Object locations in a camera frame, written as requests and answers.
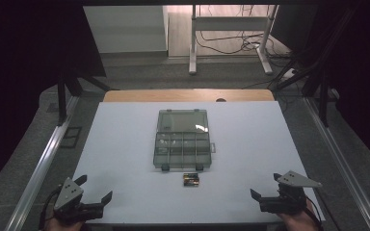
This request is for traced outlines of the wooden table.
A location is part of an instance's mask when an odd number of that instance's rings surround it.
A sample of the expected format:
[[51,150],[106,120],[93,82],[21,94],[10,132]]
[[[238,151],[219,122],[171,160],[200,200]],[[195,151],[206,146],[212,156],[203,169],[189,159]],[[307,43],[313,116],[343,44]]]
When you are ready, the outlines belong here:
[[109,90],[104,102],[239,102],[274,101],[269,90]]

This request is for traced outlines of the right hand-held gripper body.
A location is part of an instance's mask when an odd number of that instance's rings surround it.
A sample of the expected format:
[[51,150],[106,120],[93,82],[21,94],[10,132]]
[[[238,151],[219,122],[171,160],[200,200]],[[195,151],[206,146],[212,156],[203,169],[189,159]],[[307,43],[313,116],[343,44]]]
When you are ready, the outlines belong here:
[[281,175],[278,182],[278,196],[262,197],[260,210],[272,214],[297,214],[306,207],[304,188],[320,188],[322,184],[289,170]]

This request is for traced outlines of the black curtain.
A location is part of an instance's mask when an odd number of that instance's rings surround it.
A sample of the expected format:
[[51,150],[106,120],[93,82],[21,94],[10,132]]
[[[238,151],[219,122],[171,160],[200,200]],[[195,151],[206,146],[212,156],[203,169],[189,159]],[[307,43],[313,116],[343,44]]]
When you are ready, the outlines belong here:
[[61,77],[103,76],[84,8],[61,0],[0,0],[0,170]]
[[[370,151],[370,0],[297,1],[277,13],[287,35],[302,44],[293,58],[312,47],[347,6],[356,7],[326,64],[328,90],[337,90],[336,109]],[[298,63],[302,70],[314,57],[304,54]]]

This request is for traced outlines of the person's right hand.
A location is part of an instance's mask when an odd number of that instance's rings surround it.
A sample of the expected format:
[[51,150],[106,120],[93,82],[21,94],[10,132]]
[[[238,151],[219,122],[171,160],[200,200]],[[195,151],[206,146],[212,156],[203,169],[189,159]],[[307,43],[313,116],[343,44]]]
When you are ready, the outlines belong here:
[[319,231],[317,223],[305,211],[294,216],[286,214],[277,216],[283,221],[278,231]]

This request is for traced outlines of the white desk frame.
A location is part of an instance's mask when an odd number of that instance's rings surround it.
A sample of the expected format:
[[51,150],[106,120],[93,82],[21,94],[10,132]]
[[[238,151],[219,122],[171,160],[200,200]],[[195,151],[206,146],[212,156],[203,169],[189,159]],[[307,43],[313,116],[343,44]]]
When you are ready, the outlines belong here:
[[274,5],[268,16],[197,16],[196,6],[193,6],[189,73],[191,75],[197,73],[197,31],[262,31],[262,40],[255,47],[255,51],[262,64],[264,73],[271,75],[273,70],[265,54],[265,48],[277,10],[278,5]]

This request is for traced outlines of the person's left hand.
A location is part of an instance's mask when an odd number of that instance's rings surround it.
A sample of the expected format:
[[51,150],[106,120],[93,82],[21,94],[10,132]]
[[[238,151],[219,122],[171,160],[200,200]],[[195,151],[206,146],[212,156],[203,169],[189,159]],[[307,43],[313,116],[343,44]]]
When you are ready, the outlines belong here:
[[66,225],[52,218],[45,223],[43,231],[88,231],[88,228],[85,222]]

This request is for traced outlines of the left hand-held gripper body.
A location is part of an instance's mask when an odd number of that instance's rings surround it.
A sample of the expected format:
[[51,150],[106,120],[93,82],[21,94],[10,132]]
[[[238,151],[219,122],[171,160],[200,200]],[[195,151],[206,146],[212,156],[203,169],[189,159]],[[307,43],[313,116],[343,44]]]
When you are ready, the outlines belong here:
[[59,222],[80,222],[102,218],[104,205],[82,203],[83,192],[81,186],[77,186],[74,180],[68,177],[54,204],[54,218]]

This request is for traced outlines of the white board sheet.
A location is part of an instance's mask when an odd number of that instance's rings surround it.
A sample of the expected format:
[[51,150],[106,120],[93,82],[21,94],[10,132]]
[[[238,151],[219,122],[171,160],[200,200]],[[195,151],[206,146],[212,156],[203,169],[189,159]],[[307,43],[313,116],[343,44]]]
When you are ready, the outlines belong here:
[[276,101],[178,102],[172,109],[204,109],[215,145],[209,169],[196,187],[180,171],[153,164],[158,114],[164,103],[99,105],[75,174],[87,175],[83,200],[110,193],[103,224],[208,224],[276,222],[251,198],[275,196],[275,173],[304,174]]

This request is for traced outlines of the black metal stand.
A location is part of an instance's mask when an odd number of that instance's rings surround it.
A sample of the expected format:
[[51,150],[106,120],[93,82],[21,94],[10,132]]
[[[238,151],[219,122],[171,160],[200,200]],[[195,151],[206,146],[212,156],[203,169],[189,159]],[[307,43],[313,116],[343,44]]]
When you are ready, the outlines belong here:
[[[284,88],[308,77],[302,88],[302,94],[305,97],[313,96],[316,90],[319,91],[319,104],[318,104],[318,117],[321,119],[325,126],[328,125],[327,121],[327,104],[328,104],[328,74],[326,64],[330,58],[333,48],[338,43],[341,35],[346,29],[352,16],[356,11],[355,6],[347,6],[343,13],[341,13],[336,21],[328,27],[327,31],[319,38],[319,40],[310,48],[298,57],[293,58],[271,81],[268,89],[273,92],[279,92]],[[314,63],[296,72],[292,77],[282,81],[281,78],[294,64],[298,62],[298,58],[304,54],[309,54],[314,57]]]
[[113,90],[110,86],[100,82],[93,76],[73,68],[68,72],[61,73],[58,77],[58,105],[59,105],[59,120],[58,125],[62,126],[66,122],[66,90],[69,90],[72,96],[80,96],[82,94],[82,86],[78,81],[79,78],[86,80],[92,85],[104,91]]

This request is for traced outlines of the dark floor socket cover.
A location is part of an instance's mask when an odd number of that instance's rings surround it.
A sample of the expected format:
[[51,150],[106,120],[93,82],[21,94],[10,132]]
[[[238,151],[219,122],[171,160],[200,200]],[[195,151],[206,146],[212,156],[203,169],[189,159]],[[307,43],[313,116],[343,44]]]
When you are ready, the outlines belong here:
[[75,148],[78,143],[81,131],[81,126],[68,127],[61,141],[60,147],[66,149]]

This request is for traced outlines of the white cabinet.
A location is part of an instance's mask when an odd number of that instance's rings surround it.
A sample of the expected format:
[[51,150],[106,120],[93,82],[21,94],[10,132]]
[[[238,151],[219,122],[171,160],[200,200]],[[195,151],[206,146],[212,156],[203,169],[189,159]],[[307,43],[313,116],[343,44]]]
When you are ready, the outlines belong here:
[[165,6],[84,7],[100,53],[166,52]]

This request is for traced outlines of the grey transparent compartment box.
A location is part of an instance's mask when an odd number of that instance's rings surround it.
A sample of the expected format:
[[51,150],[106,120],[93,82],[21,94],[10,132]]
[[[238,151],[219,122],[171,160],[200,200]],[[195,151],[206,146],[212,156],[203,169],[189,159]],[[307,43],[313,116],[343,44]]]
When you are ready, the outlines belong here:
[[160,110],[153,164],[162,171],[210,168],[212,151],[207,111]]

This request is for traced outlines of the aluminium rail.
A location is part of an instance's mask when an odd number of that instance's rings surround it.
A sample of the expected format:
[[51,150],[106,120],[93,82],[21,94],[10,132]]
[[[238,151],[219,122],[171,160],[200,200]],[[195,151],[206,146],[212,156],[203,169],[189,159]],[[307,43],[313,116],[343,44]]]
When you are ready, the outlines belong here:
[[71,96],[68,100],[66,104],[66,119],[62,125],[57,125],[55,127],[4,231],[21,231],[21,228],[31,211],[33,203],[37,198],[43,180],[53,162],[61,140],[66,133],[78,101],[79,96]]
[[312,116],[324,142],[326,143],[328,150],[340,171],[358,209],[360,210],[369,230],[370,230],[370,199],[367,193],[359,184],[354,172],[351,170],[347,160],[345,159],[343,152],[341,151],[336,139],[333,137],[330,129],[324,125],[322,120],[318,116],[318,109],[314,103],[312,103],[307,97],[303,98],[303,101]]

